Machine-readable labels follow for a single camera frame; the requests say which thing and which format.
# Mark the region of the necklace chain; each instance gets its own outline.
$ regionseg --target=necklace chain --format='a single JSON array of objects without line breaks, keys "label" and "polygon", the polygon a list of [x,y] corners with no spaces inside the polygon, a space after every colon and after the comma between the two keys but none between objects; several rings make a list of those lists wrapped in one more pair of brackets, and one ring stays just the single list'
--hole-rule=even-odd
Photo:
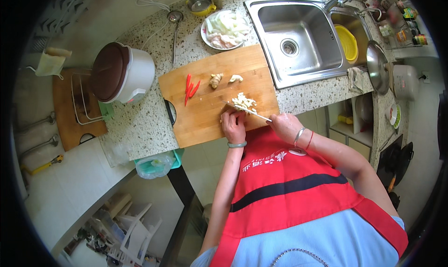
[{"label": "necklace chain", "polygon": [[309,255],[311,255],[312,257],[314,257],[315,259],[317,259],[320,263],[322,263],[325,267],[329,267],[329,265],[328,265],[322,258],[318,257],[316,254],[314,254],[314,253],[312,253],[312,252],[310,252],[310,251],[308,251],[308,250],[297,249],[297,248],[295,248],[295,249],[285,250],[284,252],[282,252],[282,253],[276,258],[276,260],[275,260],[274,263],[271,265],[271,267],[274,267],[274,266],[277,264],[277,261],[278,261],[283,255],[285,255],[286,253],[288,253],[288,252],[290,252],[290,251],[301,251],[301,252],[304,252],[304,253],[306,253],[306,254],[309,254]]}]

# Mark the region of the right hand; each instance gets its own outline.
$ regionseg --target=right hand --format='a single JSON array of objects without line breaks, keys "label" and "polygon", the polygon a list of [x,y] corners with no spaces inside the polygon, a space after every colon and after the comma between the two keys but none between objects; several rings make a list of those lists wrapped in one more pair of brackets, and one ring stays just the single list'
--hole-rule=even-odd
[{"label": "right hand", "polygon": [[291,113],[273,114],[269,119],[272,122],[266,121],[266,123],[272,127],[277,136],[283,141],[294,145],[297,133],[303,127],[299,119]]}]

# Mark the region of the dish towel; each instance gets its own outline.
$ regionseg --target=dish towel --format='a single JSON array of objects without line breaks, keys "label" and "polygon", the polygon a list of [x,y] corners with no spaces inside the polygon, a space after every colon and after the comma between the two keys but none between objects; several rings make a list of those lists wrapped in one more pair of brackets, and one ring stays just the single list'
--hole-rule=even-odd
[{"label": "dish towel", "polygon": [[362,77],[364,72],[360,68],[351,67],[347,69],[347,73],[349,74],[349,90],[364,94],[364,78]]},{"label": "dish towel", "polygon": [[57,75],[61,80],[64,78],[60,74],[65,58],[72,55],[71,51],[65,49],[55,49],[48,47],[46,52],[42,52],[37,69],[32,66],[26,68],[32,69],[38,77],[47,75]]}]

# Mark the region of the white rice cooker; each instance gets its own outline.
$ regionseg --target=white rice cooker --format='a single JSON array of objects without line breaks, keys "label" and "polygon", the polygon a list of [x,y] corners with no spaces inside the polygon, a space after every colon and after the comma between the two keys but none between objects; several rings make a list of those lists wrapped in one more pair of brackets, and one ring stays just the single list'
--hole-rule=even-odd
[{"label": "white rice cooker", "polygon": [[393,86],[397,100],[415,101],[418,97],[418,74],[415,67],[394,65]]},{"label": "white rice cooker", "polygon": [[113,42],[98,53],[90,86],[100,102],[135,103],[151,87],[154,72],[154,61],[148,52]]}]

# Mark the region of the brown lid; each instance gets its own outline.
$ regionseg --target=brown lid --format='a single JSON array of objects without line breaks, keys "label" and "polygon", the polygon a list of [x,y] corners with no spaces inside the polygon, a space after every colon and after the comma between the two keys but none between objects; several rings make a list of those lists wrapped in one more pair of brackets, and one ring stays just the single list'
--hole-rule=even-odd
[{"label": "brown lid", "polygon": [[109,43],[96,56],[90,86],[98,101],[108,102],[120,91],[129,63],[129,49],[119,43]]}]

